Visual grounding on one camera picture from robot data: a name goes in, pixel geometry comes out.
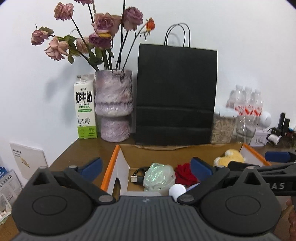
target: gray ribbed panel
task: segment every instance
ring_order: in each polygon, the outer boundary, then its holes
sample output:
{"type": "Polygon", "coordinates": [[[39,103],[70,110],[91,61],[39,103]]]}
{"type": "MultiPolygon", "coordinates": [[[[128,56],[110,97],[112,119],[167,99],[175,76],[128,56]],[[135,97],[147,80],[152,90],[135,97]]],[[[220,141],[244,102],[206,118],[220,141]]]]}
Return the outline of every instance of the gray ribbed panel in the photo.
{"type": "Polygon", "coordinates": [[[68,234],[36,237],[20,233],[14,241],[280,241],[273,234],[233,237],[207,226],[193,207],[171,197],[121,197],[100,206],[90,220],[68,234]]]}

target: green carton bottom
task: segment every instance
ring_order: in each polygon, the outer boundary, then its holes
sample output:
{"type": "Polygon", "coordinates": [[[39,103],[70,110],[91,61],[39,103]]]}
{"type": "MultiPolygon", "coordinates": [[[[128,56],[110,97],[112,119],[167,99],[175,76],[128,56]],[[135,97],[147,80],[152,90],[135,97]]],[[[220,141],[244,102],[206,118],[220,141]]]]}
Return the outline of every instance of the green carton bottom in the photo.
{"type": "Polygon", "coordinates": [[[78,126],[79,139],[97,138],[95,126],[78,126]]]}

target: vase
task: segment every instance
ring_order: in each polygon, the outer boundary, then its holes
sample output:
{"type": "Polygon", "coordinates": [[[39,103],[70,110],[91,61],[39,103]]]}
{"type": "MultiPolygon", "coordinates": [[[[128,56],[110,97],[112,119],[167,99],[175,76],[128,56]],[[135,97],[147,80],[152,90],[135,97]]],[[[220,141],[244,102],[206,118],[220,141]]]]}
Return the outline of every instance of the vase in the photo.
{"type": "Polygon", "coordinates": [[[128,139],[128,115],[133,111],[132,71],[97,71],[95,89],[96,114],[101,117],[101,138],[108,142],[128,139]]]}

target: red fabric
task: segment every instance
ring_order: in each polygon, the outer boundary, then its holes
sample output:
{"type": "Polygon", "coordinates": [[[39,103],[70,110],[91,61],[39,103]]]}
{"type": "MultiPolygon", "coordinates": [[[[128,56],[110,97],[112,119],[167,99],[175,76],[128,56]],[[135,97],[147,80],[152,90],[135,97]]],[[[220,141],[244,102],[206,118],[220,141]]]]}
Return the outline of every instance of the red fabric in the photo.
{"type": "Polygon", "coordinates": [[[199,183],[198,179],[191,173],[190,163],[185,163],[184,165],[178,165],[175,168],[176,183],[192,186],[199,183]]]}

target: yellow plush toy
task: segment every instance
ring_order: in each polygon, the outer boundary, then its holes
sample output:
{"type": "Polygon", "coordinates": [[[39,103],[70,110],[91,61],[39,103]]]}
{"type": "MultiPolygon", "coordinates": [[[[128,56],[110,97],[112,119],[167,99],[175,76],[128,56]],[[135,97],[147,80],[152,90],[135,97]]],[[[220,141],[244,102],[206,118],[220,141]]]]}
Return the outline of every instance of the yellow plush toy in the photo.
{"type": "Polygon", "coordinates": [[[224,157],[217,157],[214,160],[213,166],[225,166],[227,167],[228,163],[231,161],[244,162],[245,158],[237,150],[229,149],[225,152],[224,157]]]}

